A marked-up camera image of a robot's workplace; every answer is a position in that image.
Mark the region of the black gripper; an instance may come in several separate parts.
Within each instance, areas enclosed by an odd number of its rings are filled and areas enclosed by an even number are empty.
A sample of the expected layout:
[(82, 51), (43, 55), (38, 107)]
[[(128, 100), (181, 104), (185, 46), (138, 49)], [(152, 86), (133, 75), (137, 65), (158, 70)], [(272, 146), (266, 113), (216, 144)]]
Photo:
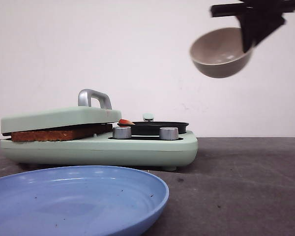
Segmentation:
[(240, 0), (240, 3), (213, 5), (210, 11), (212, 17), (237, 16), (242, 49), (246, 53), (285, 24), (282, 13), (294, 12), (295, 0)]

